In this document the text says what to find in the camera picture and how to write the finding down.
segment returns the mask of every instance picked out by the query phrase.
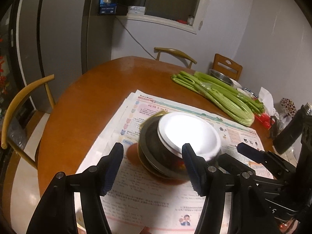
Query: chair backrest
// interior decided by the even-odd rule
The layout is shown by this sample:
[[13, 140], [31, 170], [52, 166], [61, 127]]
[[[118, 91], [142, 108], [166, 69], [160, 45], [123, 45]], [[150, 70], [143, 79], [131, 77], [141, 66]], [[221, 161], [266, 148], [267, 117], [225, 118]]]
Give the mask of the chair backrest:
[[50, 76], [41, 78], [35, 82], [30, 83], [29, 85], [24, 87], [19, 93], [16, 94], [16, 96], [13, 98], [12, 102], [10, 103], [9, 107], [7, 108], [7, 111], [6, 111], [5, 116], [4, 116], [2, 132], [1, 132], [1, 148], [6, 149], [7, 148], [7, 142], [9, 142], [10, 145], [13, 144], [11, 146], [13, 147], [14, 150], [19, 151], [19, 149], [16, 149], [17, 145], [15, 145], [12, 142], [12, 140], [7, 138], [7, 132], [9, 129], [10, 122], [12, 121], [12, 118], [14, 117], [15, 113], [25, 103], [25, 101], [30, 97], [33, 90], [37, 89], [39, 86], [44, 84], [50, 105], [52, 108], [54, 108], [55, 102], [54, 102], [54, 99], [52, 97], [50, 88], [47, 84], [48, 82], [50, 82], [52, 80], [54, 80], [54, 75], [50, 75]]
[[192, 57], [188, 56], [186, 53], [184, 53], [184, 52], [182, 52], [180, 50], [177, 50], [177, 49], [155, 47], [154, 50], [158, 51], [157, 58], [156, 58], [156, 60], [158, 60], [158, 61], [159, 61], [159, 58], [160, 58], [160, 53], [164, 52], [164, 53], [172, 54], [174, 56], [181, 57], [181, 58], [184, 58], [184, 59], [187, 59], [187, 60], [191, 61], [190, 64], [188, 65], [188, 68], [191, 68], [193, 63], [197, 64], [197, 61], [195, 61]]
[[[233, 69], [235, 72], [219, 65], [219, 62], [224, 66]], [[243, 67], [225, 56], [215, 54], [215, 58], [213, 60], [213, 69], [237, 81], [241, 75]]]

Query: box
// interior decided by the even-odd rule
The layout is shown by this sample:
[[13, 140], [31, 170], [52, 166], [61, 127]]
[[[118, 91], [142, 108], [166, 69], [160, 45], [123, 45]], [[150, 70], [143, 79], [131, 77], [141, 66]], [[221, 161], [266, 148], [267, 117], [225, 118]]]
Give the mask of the box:
[[100, 15], [116, 15], [116, 16], [126, 16], [128, 13], [128, 6], [110, 3], [103, 4], [99, 8]]
[[144, 14], [144, 13], [145, 13], [145, 7], [141, 7], [141, 6], [129, 6], [129, 7], [128, 7], [128, 12], [129, 12], [129, 13], [143, 12], [143, 14]]

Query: refrigerator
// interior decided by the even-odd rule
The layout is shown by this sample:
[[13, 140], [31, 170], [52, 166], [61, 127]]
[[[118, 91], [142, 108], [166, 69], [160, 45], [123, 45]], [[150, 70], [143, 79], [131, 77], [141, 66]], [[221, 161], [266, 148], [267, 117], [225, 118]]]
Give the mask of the refrigerator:
[[[1, 20], [3, 66], [10, 71], [6, 77], [12, 88], [4, 101], [54, 74], [49, 87], [57, 102], [82, 74], [109, 61], [113, 17], [98, 12], [99, 0], [15, 0]], [[33, 92], [25, 109], [51, 112], [44, 87]]]

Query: newspaper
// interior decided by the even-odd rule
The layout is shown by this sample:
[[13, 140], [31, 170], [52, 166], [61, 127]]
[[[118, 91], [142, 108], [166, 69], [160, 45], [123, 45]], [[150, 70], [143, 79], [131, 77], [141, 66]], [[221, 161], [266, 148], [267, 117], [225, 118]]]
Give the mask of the newspaper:
[[[206, 120], [218, 131], [222, 152], [254, 168], [257, 175], [273, 178], [263, 165], [252, 162], [236, 150], [240, 142], [263, 150], [255, 130], [192, 106], [136, 91], [125, 99], [77, 171], [80, 173], [97, 164], [116, 142], [124, 145], [124, 159], [113, 188], [101, 197], [113, 233], [139, 233], [144, 226], [150, 227], [153, 234], [194, 233], [197, 226], [205, 197], [198, 196], [190, 182], [175, 186], [161, 184], [142, 166], [132, 165], [126, 156], [128, 147], [138, 142], [139, 125], [161, 110], [191, 113]], [[226, 234], [228, 230], [230, 201], [231, 194], [227, 193], [220, 234]], [[78, 196], [75, 205], [76, 211], [81, 211]]]

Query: round wooden table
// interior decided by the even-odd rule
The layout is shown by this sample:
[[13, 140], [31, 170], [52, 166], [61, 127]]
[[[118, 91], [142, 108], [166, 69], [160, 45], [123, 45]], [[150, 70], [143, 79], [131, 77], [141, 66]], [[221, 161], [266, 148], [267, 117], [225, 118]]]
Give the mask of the round wooden table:
[[[106, 62], [83, 74], [60, 97], [44, 129], [38, 157], [40, 195], [54, 175], [74, 174], [97, 136], [131, 92], [191, 105], [230, 119], [209, 100], [176, 83], [170, 76], [191, 69], [140, 57]], [[265, 150], [271, 150], [269, 132], [255, 121], [251, 126]]]

